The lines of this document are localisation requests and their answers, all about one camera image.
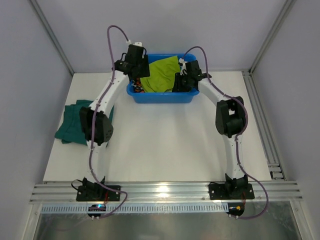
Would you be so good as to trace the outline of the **dark green shorts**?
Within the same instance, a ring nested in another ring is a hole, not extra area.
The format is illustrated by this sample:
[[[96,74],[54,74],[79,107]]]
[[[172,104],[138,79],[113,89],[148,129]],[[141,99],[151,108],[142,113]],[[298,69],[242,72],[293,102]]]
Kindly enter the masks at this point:
[[[113,112],[109,115],[96,109],[93,101],[80,99],[75,104],[64,107],[63,122],[54,137],[63,144],[76,143],[100,146],[108,142],[113,135]]]

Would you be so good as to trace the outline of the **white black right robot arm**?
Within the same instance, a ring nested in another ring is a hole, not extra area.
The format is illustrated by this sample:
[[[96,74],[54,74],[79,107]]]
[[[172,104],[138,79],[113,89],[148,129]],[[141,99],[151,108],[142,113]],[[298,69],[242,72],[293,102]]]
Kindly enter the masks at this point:
[[[198,61],[178,60],[181,70],[175,74],[172,91],[189,92],[192,89],[204,94],[216,107],[215,127],[223,137],[226,154],[225,182],[210,182],[211,200],[240,200],[249,189],[248,175],[241,165],[242,133],[248,125],[248,114],[242,97],[232,97],[220,90],[209,73],[204,73]]]

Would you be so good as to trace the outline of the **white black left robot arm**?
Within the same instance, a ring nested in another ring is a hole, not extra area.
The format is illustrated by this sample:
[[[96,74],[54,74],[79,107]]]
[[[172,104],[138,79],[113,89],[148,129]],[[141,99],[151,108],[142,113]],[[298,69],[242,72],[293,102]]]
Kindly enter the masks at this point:
[[[131,79],[150,76],[147,50],[141,42],[129,44],[127,52],[122,55],[124,59],[114,63],[111,77],[98,97],[88,107],[82,107],[79,111],[81,130],[90,149],[88,167],[95,182],[90,183],[83,179],[78,196],[89,197],[93,201],[103,201],[109,190],[120,192],[118,189],[105,186],[104,180],[99,181],[93,166],[93,163],[104,158],[105,148],[113,135],[111,110]]]

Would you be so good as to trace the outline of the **lime green shorts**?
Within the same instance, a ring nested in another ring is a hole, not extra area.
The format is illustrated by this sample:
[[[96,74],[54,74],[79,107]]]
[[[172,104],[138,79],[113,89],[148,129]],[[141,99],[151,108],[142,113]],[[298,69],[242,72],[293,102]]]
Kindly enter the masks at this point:
[[[145,93],[172,92],[175,83],[175,74],[181,68],[176,55],[156,60],[149,64],[150,76],[140,78]]]

